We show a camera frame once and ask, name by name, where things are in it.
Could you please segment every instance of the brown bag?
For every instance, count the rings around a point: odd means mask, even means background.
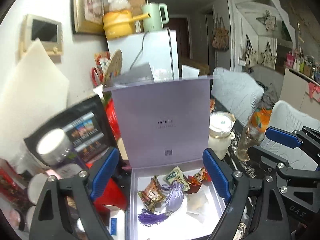
[[[225,28],[222,17],[220,17],[220,22],[218,24],[217,16],[211,43],[212,47],[217,50],[227,51],[229,49],[229,31]]]

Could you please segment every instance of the picture frame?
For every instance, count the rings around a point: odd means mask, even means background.
[[[71,0],[74,34],[104,35],[103,16],[103,0]]]

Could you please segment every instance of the label on black package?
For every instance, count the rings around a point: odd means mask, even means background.
[[[103,139],[104,134],[92,112],[81,116],[62,129],[84,162],[88,162],[107,148]]]

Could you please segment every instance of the pink bag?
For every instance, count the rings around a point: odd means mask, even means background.
[[[287,53],[287,62],[285,65],[289,68],[293,68],[293,62],[294,62],[294,55],[292,54],[292,51]]]

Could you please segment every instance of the black package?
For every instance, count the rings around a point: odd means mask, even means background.
[[[48,165],[41,159],[36,147],[39,140],[55,128],[61,128],[65,131],[74,147],[71,155],[78,155],[78,158],[84,163],[95,160],[108,147],[117,148],[116,140],[99,96],[89,98],[66,109],[24,139],[28,150],[44,165],[52,168],[57,168],[60,165]]]

